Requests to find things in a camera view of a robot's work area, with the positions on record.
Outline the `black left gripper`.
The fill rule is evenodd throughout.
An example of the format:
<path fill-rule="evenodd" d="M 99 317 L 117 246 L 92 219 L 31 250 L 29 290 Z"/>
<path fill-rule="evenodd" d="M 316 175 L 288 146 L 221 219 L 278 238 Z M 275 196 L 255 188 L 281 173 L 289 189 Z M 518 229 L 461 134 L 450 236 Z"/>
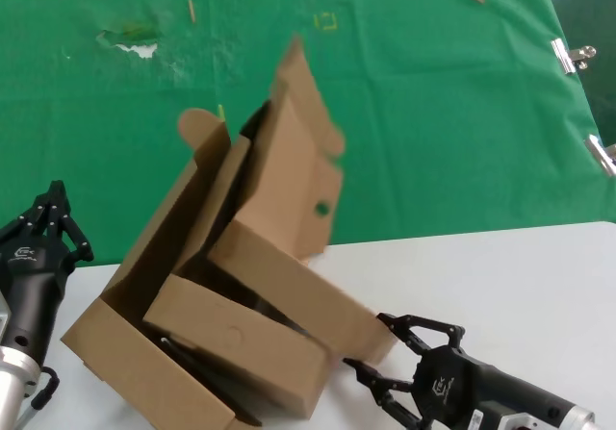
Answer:
<path fill-rule="evenodd" d="M 64 258 L 72 263 L 94 259 L 70 211 L 64 183 L 52 181 L 29 209 L 1 229 L 1 240 L 6 240 L 1 244 L 1 292 L 11 311 L 1 344 L 32 359 L 45 358 L 49 348 L 68 277 Z M 69 252 L 63 235 L 74 250 Z"/>

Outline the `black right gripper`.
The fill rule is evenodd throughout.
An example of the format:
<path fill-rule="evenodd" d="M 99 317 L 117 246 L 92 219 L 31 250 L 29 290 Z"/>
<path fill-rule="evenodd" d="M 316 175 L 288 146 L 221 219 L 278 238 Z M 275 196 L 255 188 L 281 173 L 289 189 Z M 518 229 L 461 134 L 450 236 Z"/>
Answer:
<path fill-rule="evenodd" d="M 415 354 L 422 356 L 413 378 L 413 398 L 422 417 L 449 429 L 557 429 L 575 404 L 484 364 L 460 348 L 462 326 L 420 316 L 376 316 Z M 448 346 L 432 349 L 413 328 L 446 334 Z M 343 358 L 376 405 L 400 425 L 426 425 L 392 395 L 410 393 L 412 383 L 388 378 L 358 360 Z"/>

